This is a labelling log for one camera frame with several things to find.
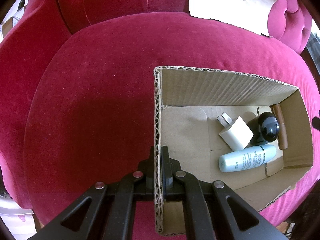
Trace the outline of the light blue lotion bottle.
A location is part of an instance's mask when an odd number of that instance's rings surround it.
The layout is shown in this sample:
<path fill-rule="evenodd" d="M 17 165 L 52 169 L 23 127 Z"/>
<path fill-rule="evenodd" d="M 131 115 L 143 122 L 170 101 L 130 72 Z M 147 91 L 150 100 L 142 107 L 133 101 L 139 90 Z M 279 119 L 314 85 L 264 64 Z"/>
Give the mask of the light blue lotion bottle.
<path fill-rule="evenodd" d="M 221 172 L 238 172 L 253 169 L 271 161 L 277 154 L 274 145 L 258 145 L 234 151 L 219 157 Z"/>

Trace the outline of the cardboard box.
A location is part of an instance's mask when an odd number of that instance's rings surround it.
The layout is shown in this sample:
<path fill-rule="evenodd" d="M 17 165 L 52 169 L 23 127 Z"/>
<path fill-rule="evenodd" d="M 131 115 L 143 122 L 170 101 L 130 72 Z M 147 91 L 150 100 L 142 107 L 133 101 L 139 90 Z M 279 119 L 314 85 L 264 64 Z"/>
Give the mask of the cardboard box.
<path fill-rule="evenodd" d="M 161 66 L 155 76 L 155 220 L 164 236 L 185 232 L 182 204 L 164 198 L 161 147 L 199 180 L 224 181 L 273 224 L 293 212 L 319 178 L 319 91 L 310 72 L 283 79 L 218 69 Z M 288 147 L 260 167 L 223 173 L 218 159 L 230 147 L 217 117 L 249 121 L 279 105 Z"/>

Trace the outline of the white USB wall charger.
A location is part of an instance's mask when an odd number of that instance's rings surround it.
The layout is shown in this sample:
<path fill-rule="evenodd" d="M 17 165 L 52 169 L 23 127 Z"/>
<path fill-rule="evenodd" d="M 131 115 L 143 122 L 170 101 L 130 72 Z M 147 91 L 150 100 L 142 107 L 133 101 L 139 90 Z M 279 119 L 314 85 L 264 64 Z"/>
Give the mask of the white USB wall charger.
<path fill-rule="evenodd" d="M 219 136 L 233 151 L 245 149 L 253 138 L 253 132 L 241 116 L 232 119 L 226 112 L 223 112 L 217 117 L 217 121 L 223 126 Z"/>

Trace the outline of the black round jar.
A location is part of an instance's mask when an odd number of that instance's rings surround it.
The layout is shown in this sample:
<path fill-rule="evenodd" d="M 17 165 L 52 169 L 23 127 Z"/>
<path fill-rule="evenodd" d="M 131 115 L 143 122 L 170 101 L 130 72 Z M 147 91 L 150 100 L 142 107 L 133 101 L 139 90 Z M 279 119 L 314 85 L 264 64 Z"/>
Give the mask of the black round jar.
<path fill-rule="evenodd" d="M 279 134 L 279 122 L 270 112 L 264 112 L 248 122 L 253 133 L 251 145 L 265 145 L 274 142 Z"/>

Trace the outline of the grey plaid blanket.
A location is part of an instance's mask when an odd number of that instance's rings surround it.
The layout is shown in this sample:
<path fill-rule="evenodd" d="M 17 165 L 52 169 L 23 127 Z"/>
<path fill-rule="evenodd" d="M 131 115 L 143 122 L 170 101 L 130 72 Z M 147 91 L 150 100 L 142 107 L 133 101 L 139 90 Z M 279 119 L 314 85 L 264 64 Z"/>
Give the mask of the grey plaid blanket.
<path fill-rule="evenodd" d="M 317 34 L 310 33 L 310 37 L 308 39 L 306 47 L 319 73 L 320 72 L 320 40 Z"/>

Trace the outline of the red velvet sofa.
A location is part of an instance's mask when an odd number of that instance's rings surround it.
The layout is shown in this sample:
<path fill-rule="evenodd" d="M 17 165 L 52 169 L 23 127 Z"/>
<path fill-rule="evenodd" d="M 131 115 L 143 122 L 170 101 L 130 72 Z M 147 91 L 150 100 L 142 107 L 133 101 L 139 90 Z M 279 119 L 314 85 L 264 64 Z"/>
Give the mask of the red velvet sofa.
<path fill-rule="evenodd" d="M 96 181 L 118 181 L 153 145 L 153 69 L 254 73 L 319 92 L 300 57 L 311 16 L 278 0 L 270 37 L 193 18 L 189 0 L 30 0 L 1 43 L 1 168 L 8 193 L 48 224 Z"/>

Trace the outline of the brown paper sheet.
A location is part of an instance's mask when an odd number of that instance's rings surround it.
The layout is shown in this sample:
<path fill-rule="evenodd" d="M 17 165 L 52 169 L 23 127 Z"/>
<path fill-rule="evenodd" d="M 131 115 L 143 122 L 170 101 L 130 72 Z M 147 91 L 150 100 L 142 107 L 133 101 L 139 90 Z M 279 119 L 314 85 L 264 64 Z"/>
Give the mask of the brown paper sheet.
<path fill-rule="evenodd" d="M 277 0 L 189 0 L 191 16 L 270 36 L 268 16 Z"/>

